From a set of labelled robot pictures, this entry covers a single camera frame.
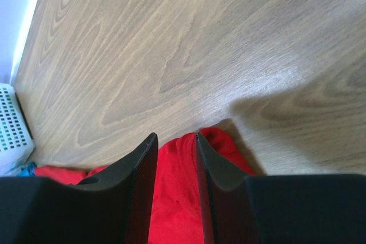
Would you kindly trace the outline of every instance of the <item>red cloth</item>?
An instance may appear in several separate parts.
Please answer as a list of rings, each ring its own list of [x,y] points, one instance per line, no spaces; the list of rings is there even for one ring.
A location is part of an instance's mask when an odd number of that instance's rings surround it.
[[[236,148],[232,138],[216,127],[200,131],[211,146],[249,174],[254,172]],[[204,235],[196,171],[196,134],[189,133],[163,145],[158,154],[149,244],[203,244]],[[56,167],[35,169],[36,175],[62,183],[77,183],[104,169],[89,173]]]

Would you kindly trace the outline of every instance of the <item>white plastic basket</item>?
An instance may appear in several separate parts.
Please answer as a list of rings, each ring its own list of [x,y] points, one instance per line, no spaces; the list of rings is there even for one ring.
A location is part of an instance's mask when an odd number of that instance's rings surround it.
[[[33,150],[14,88],[0,83],[0,176],[19,172]]]

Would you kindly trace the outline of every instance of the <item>laminate flooring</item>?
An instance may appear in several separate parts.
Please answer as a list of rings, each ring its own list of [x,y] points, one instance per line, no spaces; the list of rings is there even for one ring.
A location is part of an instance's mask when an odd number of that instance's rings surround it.
[[[257,171],[366,173],[365,75],[366,0],[38,0],[15,88],[39,165],[219,124]]]

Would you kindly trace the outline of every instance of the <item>blue object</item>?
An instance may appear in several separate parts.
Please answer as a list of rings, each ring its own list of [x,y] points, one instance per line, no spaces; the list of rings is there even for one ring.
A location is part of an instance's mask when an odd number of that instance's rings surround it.
[[[18,177],[33,177],[34,169],[37,168],[37,165],[34,162],[29,162],[28,165],[22,168],[22,171],[17,174]]]

